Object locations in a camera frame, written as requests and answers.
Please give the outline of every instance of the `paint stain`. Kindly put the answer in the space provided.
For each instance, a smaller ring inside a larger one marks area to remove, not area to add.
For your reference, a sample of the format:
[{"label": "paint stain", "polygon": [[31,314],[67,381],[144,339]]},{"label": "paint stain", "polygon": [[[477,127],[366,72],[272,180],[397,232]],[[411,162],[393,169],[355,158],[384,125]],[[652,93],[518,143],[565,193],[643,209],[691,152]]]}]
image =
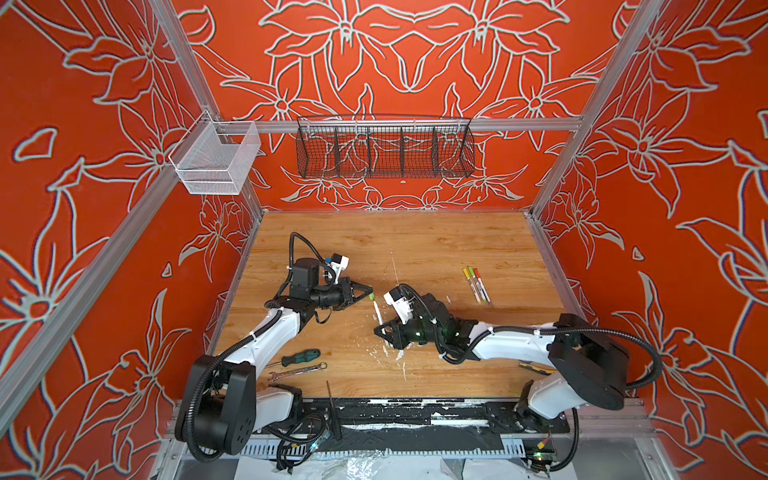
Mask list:
[{"label": "paint stain", "polygon": [[395,283],[397,285],[399,285],[400,284],[400,279],[397,277],[397,265],[395,265],[395,253],[392,252],[391,248],[389,249],[389,255],[392,257],[392,268],[395,271]]}]

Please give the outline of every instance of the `plastic sheet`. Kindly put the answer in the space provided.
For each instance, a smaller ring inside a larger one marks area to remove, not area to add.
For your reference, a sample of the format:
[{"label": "plastic sheet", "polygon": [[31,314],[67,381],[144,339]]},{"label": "plastic sheet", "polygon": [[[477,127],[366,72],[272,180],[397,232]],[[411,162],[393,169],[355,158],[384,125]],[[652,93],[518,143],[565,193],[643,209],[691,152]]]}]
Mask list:
[{"label": "plastic sheet", "polygon": [[[535,480],[548,478],[545,473],[534,474],[526,471],[522,465],[509,460],[479,459],[467,460],[464,464],[463,480]],[[551,480],[577,480],[573,465],[568,465],[559,472],[550,474]]]},{"label": "plastic sheet", "polygon": [[361,455],[338,460],[309,460],[288,472],[277,472],[274,462],[243,457],[237,464],[234,480],[459,480],[440,457],[384,457]]}]

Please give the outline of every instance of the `aluminum frame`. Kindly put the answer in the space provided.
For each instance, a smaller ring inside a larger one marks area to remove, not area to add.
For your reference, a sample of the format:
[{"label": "aluminum frame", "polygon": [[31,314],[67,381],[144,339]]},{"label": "aluminum frame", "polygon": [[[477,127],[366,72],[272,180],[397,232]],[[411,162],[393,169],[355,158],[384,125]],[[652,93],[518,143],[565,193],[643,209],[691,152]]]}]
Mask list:
[{"label": "aluminum frame", "polygon": [[659,438],[635,439],[635,443],[637,444],[637,450],[640,451],[647,473],[652,480],[680,480],[680,476],[677,474],[674,465],[672,465],[672,461],[664,446],[661,445]]},{"label": "aluminum frame", "polygon": [[186,443],[179,442],[172,436],[170,439],[163,440],[163,445],[155,457],[152,473],[148,478],[174,480],[185,453],[187,453]]},{"label": "aluminum frame", "polygon": [[253,229],[248,235],[248,240],[243,246],[243,255],[240,257],[240,262],[237,264],[237,270],[235,271],[235,274],[232,278],[232,283],[230,283],[230,289],[227,291],[227,299],[224,300],[224,305],[221,307],[221,311],[219,312],[219,318],[216,321],[216,328],[214,329],[214,334],[210,338],[210,344],[208,345],[208,349],[206,351],[207,355],[213,355],[214,352],[216,352],[216,347],[219,343],[219,338],[221,337],[221,331],[224,329],[224,325],[227,324],[227,316],[230,314],[232,303],[234,302],[235,295],[237,294],[237,288],[240,286],[240,279],[243,278],[243,272],[245,271],[245,267],[248,264],[250,251],[253,249],[253,243],[256,241],[256,235],[259,233],[259,227],[261,226],[261,220],[264,218],[264,209],[261,207],[259,199],[256,196],[256,192],[253,191],[253,185],[249,180],[246,179],[246,183],[243,186],[243,191],[240,192],[240,194],[246,198],[248,206],[251,207],[251,210],[253,211],[256,219],[253,222]]},{"label": "aluminum frame", "polygon": [[[334,125],[353,126],[361,121],[334,120]],[[408,125],[432,125],[429,119],[399,121],[398,124]],[[250,121],[222,121],[217,124],[220,135],[244,135],[248,131]],[[261,134],[295,134],[299,131],[299,125],[295,120],[256,120],[256,127]],[[575,118],[473,118],[473,132],[489,131],[577,131],[583,121]]]},{"label": "aluminum frame", "polygon": [[531,230],[533,240],[536,242],[536,247],[541,254],[541,259],[547,267],[549,277],[552,280],[554,289],[558,291],[558,296],[563,303],[565,311],[568,313],[575,313],[581,318],[586,318],[584,316],[584,310],[581,308],[581,304],[576,298],[576,294],[568,283],[568,278],[565,276],[563,267],[560,265],[557,255],[554,254],[554,250],[552,250],[552,244],[549,243],[547,234],[541,226],[541,221],[534,217],[531,212],[523,212],[523,215],[525,215],[525,219],[528,221],[528,228]]},{"label": "aluminum frame", "polygon": [[580,127],[568,137],[568,142],[563,147],[558,159],[554,161],[554,166],[552,166],[544,186],[539,190],[538,195],[536,195],[533,201],[531,212],[534,217],[541,218],[541,214],[549,203],[554,189],[560,184],[560,180],[568,169],[568,165],[571,164],[581,144],[584,143],[592,131],[608,97],[616,87],[621,74],[624,73],[624,70],[629,65],[632,55],[637,50],[637,46],[640,44],[643,36],[648,32],[651,22],[658,15],[663,3],[664,0],[645,0],[640,3],[640,7],[632,15],[632,20],[627,26],[627,30],[616,46],[616,52],[608,62],[608,66],[605,68],[598,81],[598,85],[594,88],[594,92],[587,102],[587,106],[584,108]]},{"label": "aluminum frame", "polygon": [[172,166],[164,167],[82,273],[72,289],[43,323],[22,354],[0,377],[0,437],[38,388],[80,323],[110,283],[165,199],[179,183]]},{"label": "aluminum frame", "polygon": [[197,63],[192,45],[187,40],[187,34],[181,27],[176,8],[170,0],[149,0],[149,3],[200,109],[209,111],[213,117],[220,120],[221,111],[216,104],[216,98],[208,86],[200,64]]}]

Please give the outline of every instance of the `white wire basket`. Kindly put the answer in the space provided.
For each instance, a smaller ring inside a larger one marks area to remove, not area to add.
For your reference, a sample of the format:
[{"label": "white wire basket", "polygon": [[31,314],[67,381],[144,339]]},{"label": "white wire basket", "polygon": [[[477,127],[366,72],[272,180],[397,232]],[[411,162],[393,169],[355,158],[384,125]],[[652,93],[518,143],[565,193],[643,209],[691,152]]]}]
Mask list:
[{"label": "white wire basket", "polygon": [[261,148],[255,123],[239,144],[227,143],[230,137],[219,134],[217,124],[203,112],[168,156],[191,194],[239,194]]}]

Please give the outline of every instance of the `marker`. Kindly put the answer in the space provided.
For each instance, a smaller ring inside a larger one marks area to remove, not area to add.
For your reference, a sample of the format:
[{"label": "marker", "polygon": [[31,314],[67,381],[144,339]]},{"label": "marker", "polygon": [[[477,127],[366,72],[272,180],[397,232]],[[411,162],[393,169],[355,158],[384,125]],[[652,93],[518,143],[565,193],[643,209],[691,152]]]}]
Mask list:
[{"label": "marker", "polygon": [[471,266],[467,266],[467,270],[469,270],[469,276],[472,278],[472,283],[475,284],[475,288],[477,288],[478,293],[480,294],[480,300],[482,300],[483,303],[488,303],[488,299],[485,298],[485,294],[483,293],[482,288],[480,288],[480,282],[478,282],[478,279],[475,276],[475,269]]},{"label": "marker", "polygon": [[480,290],[482,290],[483,295],[485,295],[485,298],[488,300],[488,305],[493,305],[493,302],[491,301],[491,296],[488,295],[488,291],[485,289],[485,284],[482,282],[482,278],[480,278],[480,272],[478,272],[478,269],[473,268],[472,275],[474,275],[478,279],[478,283],[480,284]]},{"label": "marker", "polygon": [[477,300],[478,303],[482,303],[482,301],[480,301],[480,296],[478,295],[478,291],[475,288],[475,284],[472,282],[472,278],[469,276],[469,270],[467,270],[466,268],[463,268],[462,272],[464,272],[464,276],[467,277],[467,282],[469,282],[469,286],[472,288],[472,293],[475,294],[475,300]]}]

